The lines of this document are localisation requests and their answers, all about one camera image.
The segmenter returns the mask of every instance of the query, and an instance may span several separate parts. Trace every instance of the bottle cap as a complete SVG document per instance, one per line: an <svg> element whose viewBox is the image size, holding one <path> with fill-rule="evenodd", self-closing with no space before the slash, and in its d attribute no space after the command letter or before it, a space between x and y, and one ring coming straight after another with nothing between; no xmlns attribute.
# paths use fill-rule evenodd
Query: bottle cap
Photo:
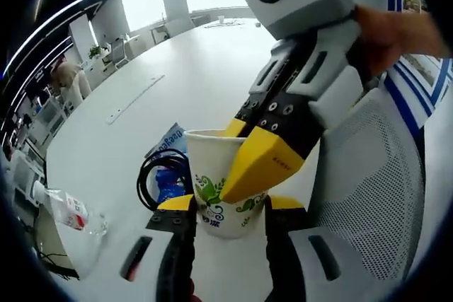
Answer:
<svg viewBox="0 0 453 302"><path fill-rule="evenodd" d="M38 180L33 184L33 198L39 203L44 203L45 200L45 186Z"/></svg>

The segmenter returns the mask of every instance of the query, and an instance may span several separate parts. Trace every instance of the paper cup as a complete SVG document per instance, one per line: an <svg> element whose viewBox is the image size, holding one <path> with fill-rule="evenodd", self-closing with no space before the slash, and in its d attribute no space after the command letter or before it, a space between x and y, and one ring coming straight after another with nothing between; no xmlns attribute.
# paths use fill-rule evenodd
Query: paper cup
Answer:
<svg viewBox="0 0 453 302"><path fill-rule="evenodd" d="M222 135L223 130L185 132L193 191L202 227L214 236L240 238L254 229L267 192L235 204L220 201L234 157L246 140Z"/></svg>

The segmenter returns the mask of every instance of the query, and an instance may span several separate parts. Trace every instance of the bottle label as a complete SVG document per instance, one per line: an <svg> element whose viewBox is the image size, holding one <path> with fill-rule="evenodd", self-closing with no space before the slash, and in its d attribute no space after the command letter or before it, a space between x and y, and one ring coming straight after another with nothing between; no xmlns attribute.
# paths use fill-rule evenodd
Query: bottle label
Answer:
<svg viewBox="0 0 453 302"><path fill-rule="evenodd" d="M85 204L66 194L68 214L64 224L76 230L82 230L88 222L88 211Z"/></svg>

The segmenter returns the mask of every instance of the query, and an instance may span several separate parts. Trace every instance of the potted plant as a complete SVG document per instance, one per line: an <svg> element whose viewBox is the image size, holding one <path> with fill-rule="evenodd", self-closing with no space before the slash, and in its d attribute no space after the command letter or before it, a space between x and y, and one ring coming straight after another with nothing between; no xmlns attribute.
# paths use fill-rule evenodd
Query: potted plant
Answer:
<svg viewBox="0 0 453 302"><path fill-rule="evenodd" d="M101 47L97 46L97 45L93 45L90 49L90 53L88 53L88 58L93 59L99 55L101 55Z"/></svg>

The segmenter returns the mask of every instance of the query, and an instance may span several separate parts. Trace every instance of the white table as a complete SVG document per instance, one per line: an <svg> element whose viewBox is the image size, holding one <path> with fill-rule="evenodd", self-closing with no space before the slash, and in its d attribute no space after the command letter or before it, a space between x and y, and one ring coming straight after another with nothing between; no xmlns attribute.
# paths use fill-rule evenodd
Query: white table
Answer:
<svg viewBox="0 0 453 302"><path fill-rule="evenodd" d="M140 55L92 92L52 141L47 151L49 186L105 212L110 225L105 249L127 237L131 227L147 224L151 213L139 202L135 183L145 153L167 129L174 122L185 129L225 128L247 99L275 41L254 20L244 23L196 28ZM113 124L106 124L113 110L162 74ZM308 204L316 162L306 162L314 164L304 167L310 175L298 173L275 192L297 192ZM88 252L77 231L59 226L59 233L70 256ZM195 252L192 278L203 301L264 301L270 293L263 224L255 234L231 241L198 228ZM64 285L84 300L99 298L93 296L105 288L90 276ZM97 301L114 300L103 295Z"/></svg>

